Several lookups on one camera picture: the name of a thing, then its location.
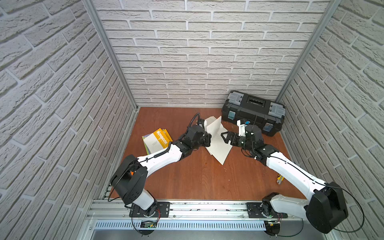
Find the lined notebook green cover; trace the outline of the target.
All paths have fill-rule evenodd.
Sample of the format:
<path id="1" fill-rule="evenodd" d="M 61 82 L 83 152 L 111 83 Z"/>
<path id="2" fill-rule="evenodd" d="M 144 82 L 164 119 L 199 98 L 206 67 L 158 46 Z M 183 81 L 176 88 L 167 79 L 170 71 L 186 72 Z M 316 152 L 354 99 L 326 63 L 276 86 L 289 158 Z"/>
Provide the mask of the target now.
<path id="1" fill-rule="evenodd" d="M 144 147 L 145 147 L 145 150 L 146 150 L 147 155 L 149 155 L 149 154 L 151 153 L 150 150 L 149 150 L 148 147 L 147 147 L 147 144 L 146 144 L 145 141 L 144 141 L 144 139 L 145 139 L 146 137 L 148 137 L 148 136 L 149 136 L 149 134 L 148 134 L 148 135 L 145 135 L 145 136 L 142 136 L 143 143 L 144 143 Z"/>

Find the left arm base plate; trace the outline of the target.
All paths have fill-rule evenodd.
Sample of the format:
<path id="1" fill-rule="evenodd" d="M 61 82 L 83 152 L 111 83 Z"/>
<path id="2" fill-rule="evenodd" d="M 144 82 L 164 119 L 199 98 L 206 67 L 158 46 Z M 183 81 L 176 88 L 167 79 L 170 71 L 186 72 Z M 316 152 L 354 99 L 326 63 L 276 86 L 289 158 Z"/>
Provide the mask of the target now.
<path id="1" fill-rule="evenodd" d="M 138 205 L 132 204 L 129 216 L 131 218 L 168 218 L 170 212 L 170 202 L 154 202 L 147 210 L 143 210 Z"/>

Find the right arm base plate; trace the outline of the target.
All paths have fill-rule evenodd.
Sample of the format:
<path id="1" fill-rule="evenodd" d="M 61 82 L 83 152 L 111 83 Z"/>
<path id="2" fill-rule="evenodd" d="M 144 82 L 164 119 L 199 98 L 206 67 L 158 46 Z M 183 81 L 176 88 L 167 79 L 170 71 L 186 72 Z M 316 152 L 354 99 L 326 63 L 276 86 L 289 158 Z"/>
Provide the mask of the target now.
<path id="1" fill-rule="evenodd" d="M 286 219 L 288 215 L 285 213 L 277 213 L 268 204 L 263 202 L 246 203 L 247 212 L 250 219 Z"/>

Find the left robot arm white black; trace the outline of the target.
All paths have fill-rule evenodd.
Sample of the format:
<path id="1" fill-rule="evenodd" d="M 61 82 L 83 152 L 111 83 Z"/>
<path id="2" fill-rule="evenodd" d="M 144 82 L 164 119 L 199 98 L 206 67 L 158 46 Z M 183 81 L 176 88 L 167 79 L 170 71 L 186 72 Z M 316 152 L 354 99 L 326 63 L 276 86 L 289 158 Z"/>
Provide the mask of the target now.
<path id="1" fill-rule="evenodd" d="M 134 204 L 151 216 L 157 210 L 157 200 L 144 189 L 147 178 L 161 168 L 176 163 L 200 147 L 211 146 L 212 135 L 201 125 L 189 126 L 175 142 L 154 154 L 127 156 L 110 179 L 113 191 L 125 205 Z"/>

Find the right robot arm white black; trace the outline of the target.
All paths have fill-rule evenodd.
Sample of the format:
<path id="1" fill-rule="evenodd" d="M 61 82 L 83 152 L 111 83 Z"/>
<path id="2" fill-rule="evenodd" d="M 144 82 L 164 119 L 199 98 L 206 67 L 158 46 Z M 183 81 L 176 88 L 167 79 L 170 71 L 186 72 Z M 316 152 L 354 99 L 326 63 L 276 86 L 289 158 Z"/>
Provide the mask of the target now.
<path id="1" fill-rule="evenodd" d="M 241 148 L 246 157 L 279 173 L 305 196 L 298 199 L 271 193 L 263 198 L 260 206 L 266 218 L 282 213 L 296 216 L 327 234 L 349 216 L 343 190 L 338 184 L 326 183 L 311 175 L 275 147 L 265 144 L 256 126 L 242 124 L 238 133 L 224 132 L 221 137 L 226 144 Z"/>

